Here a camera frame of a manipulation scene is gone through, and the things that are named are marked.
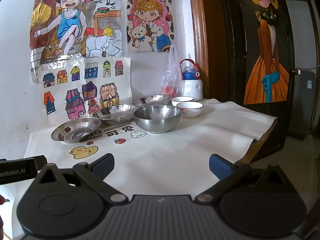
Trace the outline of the houses drawing paper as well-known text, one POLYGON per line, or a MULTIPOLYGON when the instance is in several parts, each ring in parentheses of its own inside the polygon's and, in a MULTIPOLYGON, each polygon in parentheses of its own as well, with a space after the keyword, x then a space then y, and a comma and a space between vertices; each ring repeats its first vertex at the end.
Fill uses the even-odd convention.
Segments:
POLYGON ((131 104, 129 57, 73 55, 39 67, 39 91, 46 127, 92 116, 106 107, 131 104))

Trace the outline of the deep steel mixing bowl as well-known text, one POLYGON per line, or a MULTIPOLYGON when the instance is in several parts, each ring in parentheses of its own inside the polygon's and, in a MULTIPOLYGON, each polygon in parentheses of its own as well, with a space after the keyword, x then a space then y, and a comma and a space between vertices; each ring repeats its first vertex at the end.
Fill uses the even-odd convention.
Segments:
POLYGON ((151 134, 162 134, 177 126, 181 111, 168 105, 142 107, 133 114, 137 126, 151 134))

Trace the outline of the orange dress woman painting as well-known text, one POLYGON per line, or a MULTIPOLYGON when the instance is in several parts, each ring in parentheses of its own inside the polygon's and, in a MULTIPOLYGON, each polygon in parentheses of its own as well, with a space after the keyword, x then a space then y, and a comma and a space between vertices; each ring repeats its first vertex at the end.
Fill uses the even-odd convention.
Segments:
POLYGON ((285 101, 289 89, 284 0, 240 0, 246 31, 244 103, 285 101))

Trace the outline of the boy with fan drawing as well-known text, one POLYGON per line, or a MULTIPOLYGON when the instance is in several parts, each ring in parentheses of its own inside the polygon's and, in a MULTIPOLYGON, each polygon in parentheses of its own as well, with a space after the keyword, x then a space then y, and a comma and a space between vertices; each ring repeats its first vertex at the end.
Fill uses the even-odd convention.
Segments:
POLYGON ((35 0, 30 23, 31 79, 70 59, 122 55, 121 0, 35 0))

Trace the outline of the white red-rimmed bowl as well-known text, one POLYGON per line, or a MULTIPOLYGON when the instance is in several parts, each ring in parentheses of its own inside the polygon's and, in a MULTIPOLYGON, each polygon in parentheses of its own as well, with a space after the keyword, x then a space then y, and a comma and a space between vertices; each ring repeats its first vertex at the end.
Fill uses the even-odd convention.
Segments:
POLYGON ((194 98, 192 96, 177 96, 175 98, 172 98, 171 104, 176 107, 181 102, 190 102, 193 101, 193 99, 194 98))
POLYGON ((180 102, 176 106, 181 111, 181 116, 184 118, 196 118, 203 110, 203 104, 200 102, 180 102))

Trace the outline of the clear plastic bag red contents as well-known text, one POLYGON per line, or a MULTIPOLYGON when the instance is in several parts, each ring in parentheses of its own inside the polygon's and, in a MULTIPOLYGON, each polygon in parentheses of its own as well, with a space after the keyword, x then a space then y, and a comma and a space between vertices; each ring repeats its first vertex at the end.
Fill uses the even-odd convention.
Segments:
POLYGON ((172 44, 169 51, 167 68, 162 77, 162 94, 172 98, 179 96, 182 93, 182 80, 182 71, 177 48, 175 44, 172 44))

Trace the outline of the white blue water bottle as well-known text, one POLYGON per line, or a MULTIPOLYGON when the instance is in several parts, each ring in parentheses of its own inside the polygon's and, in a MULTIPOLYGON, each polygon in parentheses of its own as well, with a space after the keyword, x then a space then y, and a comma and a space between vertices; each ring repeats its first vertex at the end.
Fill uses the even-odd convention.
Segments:
POLYGON ((188 62, 189 65, 181 69, 181 95, 190 96, 193 101, 200 101, 203 99, 203 82, 200 79, 200 69, 192 59, 180 61, 180 67, 184 62, 188 62))

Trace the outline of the girl with bear drawing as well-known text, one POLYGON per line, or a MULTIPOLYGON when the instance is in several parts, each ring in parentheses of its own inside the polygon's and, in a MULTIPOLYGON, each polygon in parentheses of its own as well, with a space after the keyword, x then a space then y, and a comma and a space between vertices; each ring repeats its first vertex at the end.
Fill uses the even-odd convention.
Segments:
POLYGON ((128 51, 169 52, 174 40, 172 0, 127 0, 128 51))

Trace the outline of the grey appliance with sticker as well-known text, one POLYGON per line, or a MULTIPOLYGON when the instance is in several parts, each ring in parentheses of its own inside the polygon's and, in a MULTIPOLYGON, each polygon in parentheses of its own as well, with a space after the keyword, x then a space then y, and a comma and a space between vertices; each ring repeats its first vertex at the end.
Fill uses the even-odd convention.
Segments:
POLYGON ((311 124, 315 98, 316 74, 299 69, 295 76, 293 105, 289 125, 289 136, 304 140, 311 124))

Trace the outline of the steel plate with sticker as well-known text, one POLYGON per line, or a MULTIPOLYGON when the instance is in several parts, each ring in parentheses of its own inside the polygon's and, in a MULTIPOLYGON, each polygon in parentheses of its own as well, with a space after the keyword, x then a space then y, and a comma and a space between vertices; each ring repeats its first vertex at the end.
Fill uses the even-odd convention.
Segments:
POLYGON ((98 118, 89 116, 70 120, 61 124, 51 133, 51 139, 55 142, 74 143, 92 134, 101 125, 98 118))

